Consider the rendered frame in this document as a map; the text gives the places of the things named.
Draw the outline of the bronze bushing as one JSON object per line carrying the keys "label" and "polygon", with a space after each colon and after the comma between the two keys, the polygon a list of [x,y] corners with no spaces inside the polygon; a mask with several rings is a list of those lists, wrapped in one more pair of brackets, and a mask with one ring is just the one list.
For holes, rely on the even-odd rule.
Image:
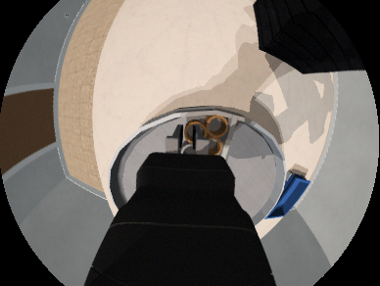
{"label": "bronze bushing", "polygon": [[[218,129],[217,131],[211,131],[211,130],[209,130],[209,123],[210,123],[210,121],[212,120],[212,119],[214,119],[214,118],[220,118],[220,120],[221,120],[221,127],[220,127],[220,129]],[[204,122],[204,126],[205,126],[205,128],[206,128],[206,130],[207,130],[207,132],[208,132],[208,134],[210,135],[210,136],[212,136],[212,137],[221,137],[221,136],[223,136],[225,133],[226,133],[226,131],[227,131],[227,129],[228,129],[228,122],[227,122],[227,120],[224,118],[224,117],[222,117],[222,116],[218,116],[218,115],[214,115],[214,116],[207,116],[206,118],[205,118],[205,122]]]}
{"label": "bronze bushing", "polygon": [[212,137],[210,136],[208,133],[207,133],[207,137],[206,138],[209,138],[210,140],[211,139],[215,139],[217,140],[216,141],[216,145],[212,148],[212,149],[209,149],[209,155],[219,155],[221,150],[222,150],[222,143],[220,141],[220,139],[217,137]]}
{"label": "bronze bushing", "polygon": [[[204,126],[204,124],[200,121],[200,120],[197,120],[197,119],[191,119],[189,120],[186,125],[185,125],[185,129],[184,129],[184,137],[186,138],[186,140],[190,143],[192,143],[192,136],[190,136],[187,132],[187,129],[189,126],[191,126],[192,124],[198,124],[200,125],[202,128],[203,128],[203,131],[202,131],[202,134],[204,137],[207,137],[207,130]],[[192,143],[193,144],[193,143]]]}

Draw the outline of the grey round turntable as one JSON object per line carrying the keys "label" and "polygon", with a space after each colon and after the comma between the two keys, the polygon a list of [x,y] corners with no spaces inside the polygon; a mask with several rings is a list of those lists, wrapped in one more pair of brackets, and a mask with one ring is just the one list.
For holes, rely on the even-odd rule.
{"label": "grey round turntable", "polygon": [[226,133],[218,137],[222,142],[219,155],[226,158],[235,176],[234,196],[254,226],[268,216],[284,190],[284,153],[274,136],[253,120],[211,106],[178,108],[149,119],[118,146],[108,169],[108,189],[117,210],[136,191],[140,166],[151,153],[166,151],[165,139],[172,136],[177,125],[183,124],[183,144],[186,123],[191,119],[204,123],[211,115],[222,116],[228,122]]}

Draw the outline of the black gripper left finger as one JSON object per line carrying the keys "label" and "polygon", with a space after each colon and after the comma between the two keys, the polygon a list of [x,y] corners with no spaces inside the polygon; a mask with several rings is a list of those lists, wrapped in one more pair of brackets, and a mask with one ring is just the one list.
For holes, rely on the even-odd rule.
{"label": "black gripper left finger", "polygon": [[166,153],[179,154],[183,140],[183,124],[178,124],[172,136],[166,137]]}

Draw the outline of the blue plastic crate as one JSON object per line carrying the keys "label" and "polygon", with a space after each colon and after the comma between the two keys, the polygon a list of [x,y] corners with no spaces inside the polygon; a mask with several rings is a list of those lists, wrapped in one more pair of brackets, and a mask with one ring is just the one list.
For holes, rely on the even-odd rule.
{"label": "blue plastic crate", "polygon": [[272,209],[272,211],[265,219],[282,217],[288,213],[301,198],[303,193],[308,188],[309,184],[310,181],[306,180],[303,175],[294,174],[292,171],[288,170],[286,174],[284,190],[276,206],[274,209]]}

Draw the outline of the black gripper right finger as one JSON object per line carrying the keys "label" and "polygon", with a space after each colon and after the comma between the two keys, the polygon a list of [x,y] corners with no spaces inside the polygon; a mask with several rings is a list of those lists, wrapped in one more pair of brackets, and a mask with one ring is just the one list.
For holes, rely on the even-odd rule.
{"label": "black gripper right finger", "polygon": [[195,155],[209,154],[210,139],[203,137],[199,125],[193,125],[192,143],[193,150],[195,150]]}

